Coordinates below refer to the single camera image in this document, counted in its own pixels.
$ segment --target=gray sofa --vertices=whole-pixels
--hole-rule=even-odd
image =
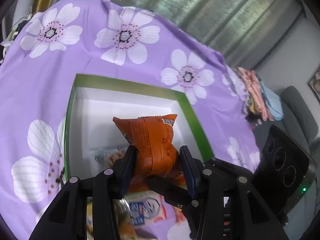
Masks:
[[[271,125],[276,125],[287,132],[305,151],[311,155],[317,165],[320,163],[320,140],[315,139],[318,134],[318,125],[311,114],[307,104],[298,90],[287,87],[281,94],[284,117],[281,121],[268,121],[254,130],[256,143],[261,150],[266,142],[268,131]],[[319,169],[316,176],[320,178]],[[314,216],[316,208],[316,182],[308,189],[303,198],[288,213],[289,223],[284,227],[290,240],[298,240],[308,229]]]

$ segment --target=orange wrapper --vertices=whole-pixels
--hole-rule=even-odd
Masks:
[[[178,152],[172,145],[176,118],[176,114],[137,119],[113,118],[127,141],[139,151],[129,192],[148,190],[144,179],[149,175],[167,177],[177,185],[184,183],[181,167],[176,162]]]

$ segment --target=floral tablecloth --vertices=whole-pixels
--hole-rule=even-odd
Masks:
[[[217,158],[252,171],[259,163],[248,95],[219,52],[140,8],[62,0],[32,18],[0,66],[0,214],[19,240],[61,188],[76,73],[185,92]]]

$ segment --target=curtain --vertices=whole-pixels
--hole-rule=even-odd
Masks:
[[[221,52],[230,67],[246,69],[257,67],[302,11],[297,0],[116,2],[145,8],[166,17],[199,42]]]

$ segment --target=white wall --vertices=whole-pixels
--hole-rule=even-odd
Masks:
[[[308,85],[319,66],[320,28],[303,17],[258,73],[277,94],[296,87],[320,127],[320,103]]]

